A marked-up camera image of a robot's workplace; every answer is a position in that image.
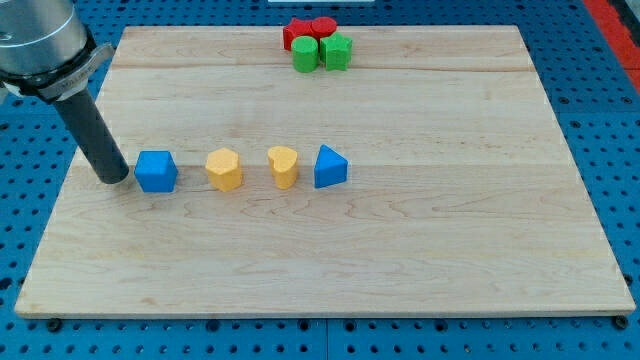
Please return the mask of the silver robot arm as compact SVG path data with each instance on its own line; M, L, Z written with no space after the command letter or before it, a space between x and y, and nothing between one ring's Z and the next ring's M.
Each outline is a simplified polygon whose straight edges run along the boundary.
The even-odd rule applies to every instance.
M1 0L1 90L46 103L66 100L113 57L70 0Z

